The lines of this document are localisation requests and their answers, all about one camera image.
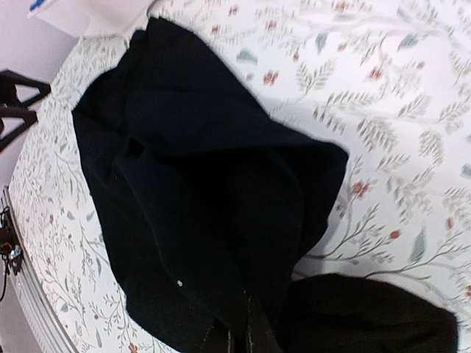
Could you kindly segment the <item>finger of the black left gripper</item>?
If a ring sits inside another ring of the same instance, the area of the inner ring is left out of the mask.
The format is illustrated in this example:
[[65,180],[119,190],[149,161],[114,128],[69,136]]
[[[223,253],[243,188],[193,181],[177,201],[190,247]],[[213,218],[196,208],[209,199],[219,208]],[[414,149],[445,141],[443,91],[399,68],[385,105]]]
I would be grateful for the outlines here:
[[[5,130],[4,119],[13,119],[17,125]],[[3,152],[18,137],[38,122],[37,113],[27,109],[1,109],[1,148]]]
[[30,108],[51,93],[47,82],[10,70],[1,71],[1,106]]

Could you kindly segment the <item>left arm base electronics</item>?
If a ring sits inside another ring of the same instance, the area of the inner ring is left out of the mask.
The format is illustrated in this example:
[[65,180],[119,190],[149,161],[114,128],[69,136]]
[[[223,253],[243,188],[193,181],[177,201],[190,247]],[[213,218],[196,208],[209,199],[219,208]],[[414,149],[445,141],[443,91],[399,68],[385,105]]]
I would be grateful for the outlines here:
[[23,259],[23,250],[15,231],[11,209],[6,206],[1,211],[1,264],[4,266],[1,301],[5,297],[8,276],[17,276],[21,272]]

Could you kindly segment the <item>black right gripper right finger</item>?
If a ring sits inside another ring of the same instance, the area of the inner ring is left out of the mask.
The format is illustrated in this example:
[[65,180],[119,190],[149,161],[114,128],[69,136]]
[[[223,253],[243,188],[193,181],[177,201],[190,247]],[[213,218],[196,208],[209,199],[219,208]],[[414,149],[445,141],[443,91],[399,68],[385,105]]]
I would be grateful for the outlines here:
[[247,307],[246,352],[281,353],[269,321],[257,296],[251,295]]

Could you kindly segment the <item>black t-shirt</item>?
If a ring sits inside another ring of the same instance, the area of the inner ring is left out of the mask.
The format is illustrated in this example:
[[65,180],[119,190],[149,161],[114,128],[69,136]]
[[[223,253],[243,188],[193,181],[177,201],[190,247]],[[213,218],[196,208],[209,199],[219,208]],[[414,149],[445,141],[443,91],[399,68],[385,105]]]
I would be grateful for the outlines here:
[[456,317],[402,288],[293,280],[323,236],[347,153],[273,121],[195,34],[132,36],[73,109],[82,172],[130,318],[179,352],[213,321],[246,352],[258,297],[282,352],[455,352]]

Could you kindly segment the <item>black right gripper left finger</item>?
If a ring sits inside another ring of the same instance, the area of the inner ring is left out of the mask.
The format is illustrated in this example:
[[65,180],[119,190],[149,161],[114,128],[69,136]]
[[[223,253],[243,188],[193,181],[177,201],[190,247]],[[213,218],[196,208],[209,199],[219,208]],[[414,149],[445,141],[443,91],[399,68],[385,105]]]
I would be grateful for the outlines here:
[[201,353],[230,353],[230,331],[220,321],[213,321],[203,340]]

